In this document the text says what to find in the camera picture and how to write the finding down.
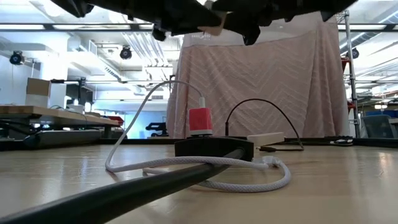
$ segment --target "table surface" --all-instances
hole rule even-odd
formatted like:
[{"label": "table surface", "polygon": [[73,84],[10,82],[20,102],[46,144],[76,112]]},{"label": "table surface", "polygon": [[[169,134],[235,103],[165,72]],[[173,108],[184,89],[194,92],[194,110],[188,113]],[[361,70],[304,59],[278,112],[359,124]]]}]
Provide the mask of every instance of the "table surface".
[{"label": "table surface", "polygon": [[84,116],[65,110],[42,108],[39,106],[0,106],[1,118],[25,118],[32,114],[41,117],[35,123],[51,122],[59,125],[111,125],[119,126],[117,121],[95,116]]},{"label": "table surface", "polygon": [[390,124],[398,124],[398,118],[390,119]]},{"label": "table surface", "polygon": [[[0,216],[85,190],[140,177],[140,170],[110,175],[111,146],[0,152]],[[173,146],[121,146],[114,164],[172,157]],[[111,223],[397,223],[398,151],[374,147],[307,147],[275,155],[292,172],[283,189],[232,194],[199,186],[149,203]],[[260,184],[282,177],[232,167],[215,180]]]}]

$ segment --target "white braided cable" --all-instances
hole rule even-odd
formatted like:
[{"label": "white braided cable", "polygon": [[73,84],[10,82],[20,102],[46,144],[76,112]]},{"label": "white braided cable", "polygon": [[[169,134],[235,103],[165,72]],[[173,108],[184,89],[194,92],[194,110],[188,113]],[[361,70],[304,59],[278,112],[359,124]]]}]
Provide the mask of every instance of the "white braided cable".
[{"label": "white braided cable", "polygon": [[157,166],[169,166],[169,165],[176,165],[176,164],[197,164],[197,163],[210,163],[210,164],[227,164],[231,166],[241,166],[241,167],[249,167],[253,169],[258,169],[258,170],[265,170],[269,166],[268,164],[272,164],[275,166],[281,166],[284,170],[285,176],[271,184],[259,184],[259,185],[239,185],[239,184],[226,184],[226,183],[221,183],[221,182],[213,182],[206,180],[202,183],[199,183],[199,185],[203,187],[208,187],[211,189],[218,189],[218,190],[225,190],[228,192],[241,192],[241,193],[254,193],[254,192],[267,192],[270,190],[276,190],[279,188],[284,187],[290,182],[291,174],[289,169],[283,164],[282,161],[280,161],[276,157],[263,157],[262,158],[262,163],[255,163],[255,162],[246,162],[246,161],[241,161],[239,159],[229,159],[229,158],[223,158],[223,157],[203,157],[203,156],[188,156],[188,157],[173,157],[173,158],[166,158],[166,159],[157,159],[154,161],[148,161],[148,162],[141,162],[138,164],[130,164],[126,166],[112,166],[111,161],[113,154],[115,153],[116,149],[119,147],[121,144],[122,140],[126,137],[127,133],[130,131],[132,125],[136,122],[140,112],[142,111],[144,105],[148,101],[149,97],[153,92],[160,86],[169,84],[169,83],[182,83],[185,85],[188,85],[190,87],[193,87],[197,92],[199,92],[201,98],[200,98],[200,106],[204,107],[205,106],[205,101],[203,98],[203,94],[194,86],[187,82],[183,81],[166,81],[163,83],[160,83],[156,85],[151,91],[148,93],[148,95],[145,97],[144,101],[140,105],[139,109],[137,110],[136,115],[132,119],[130,125],[127,127],[127,129],[123,132],[121,137],[118,139],[116,144],[113,146],[111,152],[109,153],[108,158],[106,159],[105,162],[105,168],[110,171],[110,172],[124,172],[128,170],[137,170],[137,169],[143,169],[144,172],[151,173],[151,174],[161,174],[166,171],[163,170],[156,170],[156,169],[151,169],[150,167],[157,167]]}]

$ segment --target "red plug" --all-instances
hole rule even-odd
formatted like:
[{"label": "red plug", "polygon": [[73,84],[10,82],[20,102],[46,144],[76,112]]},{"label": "red plug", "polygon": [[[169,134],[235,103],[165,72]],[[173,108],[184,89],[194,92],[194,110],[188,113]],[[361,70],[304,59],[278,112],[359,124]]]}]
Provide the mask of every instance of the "red plug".
[{"label": "red plug", "polygon": [[213,134],[211,111],[205,108],[204,99],[201,98],[201,108],[189,110],[189,133],[191,136]]}]

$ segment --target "fabric backdrop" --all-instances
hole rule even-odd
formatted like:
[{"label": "fabric backdrop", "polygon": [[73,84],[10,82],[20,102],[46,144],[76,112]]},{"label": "fabric backdrop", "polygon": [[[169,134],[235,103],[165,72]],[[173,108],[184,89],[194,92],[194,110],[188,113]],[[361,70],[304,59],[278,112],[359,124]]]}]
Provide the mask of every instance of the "fabric backdrop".
[{"label": "fabric backdrop", "polygon": [[[319,13],[298,16],[290,23],[274,21],[262,29],[256,44],[223,31],[219,37],[184,37],[176,80],[195,85],[211,108],[213,132],[224,135],[231,109],[248,98],[278,105],[301,137],[348,135],[348,109],[343,84],[338,28],[335,19],[322,22]],[[172,138],[188,133],[188,110],[198,107],[197,92],[175,85],[167,109]],[[260,101],[241,105],[229,121],[231,136],[294,132],[280,112]]]}]

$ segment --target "cardboard box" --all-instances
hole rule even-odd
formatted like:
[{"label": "cardboard box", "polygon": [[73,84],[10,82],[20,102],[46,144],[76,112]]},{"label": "cardboard box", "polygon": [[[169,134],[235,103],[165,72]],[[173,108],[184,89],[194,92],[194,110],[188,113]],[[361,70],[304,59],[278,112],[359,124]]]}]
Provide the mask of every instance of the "cardboard box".
[{"label": "cardboard box", "polygon": [[37,78],[28,78],[26,86],[25,105],[49,107],[51,82]]}]

